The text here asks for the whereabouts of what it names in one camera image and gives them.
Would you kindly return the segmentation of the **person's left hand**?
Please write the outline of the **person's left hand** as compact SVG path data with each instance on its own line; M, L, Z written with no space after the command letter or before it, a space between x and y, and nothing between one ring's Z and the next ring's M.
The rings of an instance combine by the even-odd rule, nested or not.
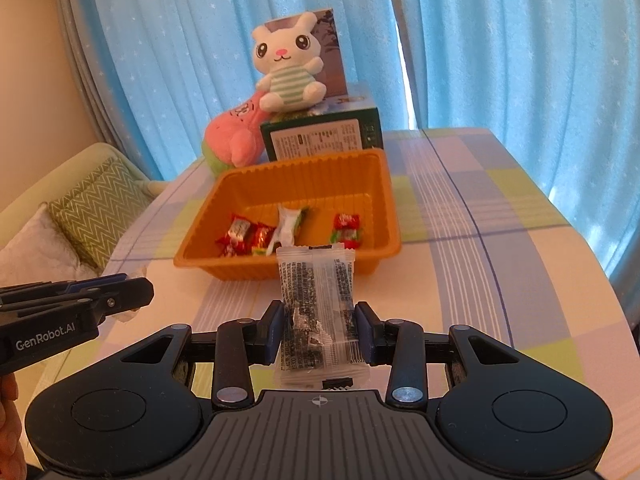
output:
M20 443L22 423L15 406L18 387L14 374L1 377L0 462L1 478L25 480L26 460Z

